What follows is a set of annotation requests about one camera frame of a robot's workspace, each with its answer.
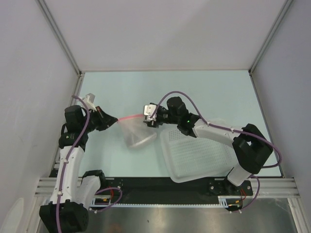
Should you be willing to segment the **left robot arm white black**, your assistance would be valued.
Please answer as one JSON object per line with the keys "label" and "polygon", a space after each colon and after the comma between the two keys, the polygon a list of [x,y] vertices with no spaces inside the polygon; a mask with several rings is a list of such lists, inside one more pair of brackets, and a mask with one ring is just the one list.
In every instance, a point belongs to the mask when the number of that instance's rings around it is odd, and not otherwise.
{"label": "left robot arm white black", "polygon": [[87,229],[93,196],[104,193],[108,187],[102,170],[85,172],[78,183],[88,134],[94,130],[104,131],[118,121],[99,106],[88,110],[79,105],[65,109],[65,120],[58,141],[60,165],[55,187],[48,203],[39,210],[50,233],[78,233]]}

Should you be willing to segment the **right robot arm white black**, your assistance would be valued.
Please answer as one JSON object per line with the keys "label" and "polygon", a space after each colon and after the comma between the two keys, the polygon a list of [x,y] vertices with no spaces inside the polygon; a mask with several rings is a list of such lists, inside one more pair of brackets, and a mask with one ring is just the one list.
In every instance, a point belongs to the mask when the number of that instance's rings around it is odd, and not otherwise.
{"label": "right robot arm white black", "polygon": [[205,122],[201,116],[190,113],[180,97],[169,98],[167,107],[154,103],[145,105],[143,114],[148,127],[173,124],[185,136],[210,139],[231,147],[238,163],[224,182],[224,189],[230,195],[237,194],[247,178],[258,174],[273,152],[273,147],[255,125],[247,124],[236,130],[226,125]]}

